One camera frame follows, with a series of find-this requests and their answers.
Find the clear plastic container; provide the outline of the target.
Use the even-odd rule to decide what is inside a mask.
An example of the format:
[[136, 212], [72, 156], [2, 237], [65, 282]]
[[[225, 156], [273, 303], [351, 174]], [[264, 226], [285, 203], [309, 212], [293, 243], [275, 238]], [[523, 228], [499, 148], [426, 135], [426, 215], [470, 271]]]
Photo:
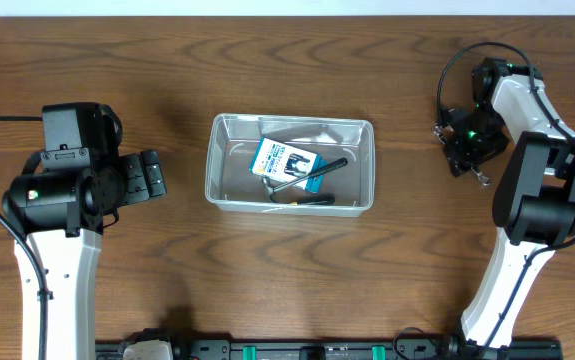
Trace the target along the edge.
[[[262, 138], [317, 153], [328, 163], [347, 158], [347, 166], [318, 178], [318, 193], [294, 186], [275, 195], [287, 201], [329, 194], [335, 196], [335, 203], [272, 203], [261, 177], [250, 172]], [[224, 211], [357, 217], [373, 205], [375, 168], [374, 128], [367, 120], [220, 114], [214, 119], [208, 147], [205, 196]]]

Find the silver combination wrench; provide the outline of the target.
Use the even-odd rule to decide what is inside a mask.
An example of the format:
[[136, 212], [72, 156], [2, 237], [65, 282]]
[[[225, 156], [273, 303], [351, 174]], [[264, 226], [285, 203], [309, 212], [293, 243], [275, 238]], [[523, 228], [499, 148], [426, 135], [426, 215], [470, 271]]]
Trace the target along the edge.
[[488, 187], [491, 185], [490, 178], [480, 170], [478, 165], [464, 160], [456, 152], [455, 148], [448, 143], [448, 139], [445, 137], [442, 128], [438, 124], [435, 124], [432, 127], [432, 133], [443, 145], [443, 154], [447, 158], [450, 171], [454, 177], [459, 177], [465, 173], [471, 173], [477, 178], [477, 181], [482, 187]]

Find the claw hammer black handle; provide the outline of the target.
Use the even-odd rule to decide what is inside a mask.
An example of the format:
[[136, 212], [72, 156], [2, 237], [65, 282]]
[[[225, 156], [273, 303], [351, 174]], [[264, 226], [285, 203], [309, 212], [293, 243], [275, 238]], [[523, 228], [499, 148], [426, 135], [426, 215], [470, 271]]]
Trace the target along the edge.
[[276, 193], [281, 192], [287, 188], [293, 187], [302, 181], [306, 181], [309, 179], [323, 176], [327, 173], [336, 171], [336, 170], [343, 168], [347, 165], [348, 165], [348, 159], [343, 157], [343, 158], [340, 158], [340, 159], [338, 159], [332, 163], [328, 163], [327, 165], [324, 165], [324, 166], [322, 166], [316, 170], [313, 170], [309, 174], [303, 175], [303, 176], [298, 177], [298, 178], [291, 180], [289, 182], [282, 183], [278, 186], [272, 186], [271, 180], [267, 176], [261, 177], [261, 183], [264, 185], [265, 192], [266, 192], [268, 198], [270, 199], [270, 201], [275, 203], [274, 196]]

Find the screwdriver yellow black handle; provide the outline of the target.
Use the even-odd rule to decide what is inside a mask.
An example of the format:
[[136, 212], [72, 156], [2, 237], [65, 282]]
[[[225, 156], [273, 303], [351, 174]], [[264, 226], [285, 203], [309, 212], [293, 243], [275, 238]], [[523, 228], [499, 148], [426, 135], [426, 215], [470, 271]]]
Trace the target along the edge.
[[314, 195], [314, 196], [305, 196], [296, 199], [290, 199], [287, 201], [276, 199], [275, 196], [269, 196], [269, 200], [275, 204], [330, 206], [335, 203], [335, 196], [329, 194]]

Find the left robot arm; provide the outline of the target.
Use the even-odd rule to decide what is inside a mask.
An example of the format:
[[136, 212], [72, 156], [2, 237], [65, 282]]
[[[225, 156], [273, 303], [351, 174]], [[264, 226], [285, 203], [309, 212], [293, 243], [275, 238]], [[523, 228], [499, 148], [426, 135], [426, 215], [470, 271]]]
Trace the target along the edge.
[[93, 102], [42, 110], [44, 149], [3, 195], [15, 235], [25, 359], [95, 356], [95, 280], [106, 216], [166, 195], [157, 152], [119, 152], [123, 128]]

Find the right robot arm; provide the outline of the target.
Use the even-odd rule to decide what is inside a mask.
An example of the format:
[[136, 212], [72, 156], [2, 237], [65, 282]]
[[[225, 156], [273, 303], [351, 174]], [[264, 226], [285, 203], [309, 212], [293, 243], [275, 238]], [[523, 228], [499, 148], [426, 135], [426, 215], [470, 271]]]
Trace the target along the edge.
[[454, 176], [489, 179], [483, 163], [514, 148], [497, 185], [497, 236], [481, 285], [460, 318], [462, 357], [510, 352], [518, 314], [554, 253], [575, 244], [575, 132], [558, 116], [531, 64], [486, 58], [471, 73], [472, 111], [439, 107], [434, 127]]

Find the blue white cardboard box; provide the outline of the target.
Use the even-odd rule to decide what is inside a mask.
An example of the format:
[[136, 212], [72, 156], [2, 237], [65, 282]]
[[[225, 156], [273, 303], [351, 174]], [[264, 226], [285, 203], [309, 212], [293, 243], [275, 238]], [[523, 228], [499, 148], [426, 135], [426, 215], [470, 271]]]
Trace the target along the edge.
[[252, 158], [250, 172], [279, 183], [287, 183], [327, 164], [317, 153], [262, 138]]

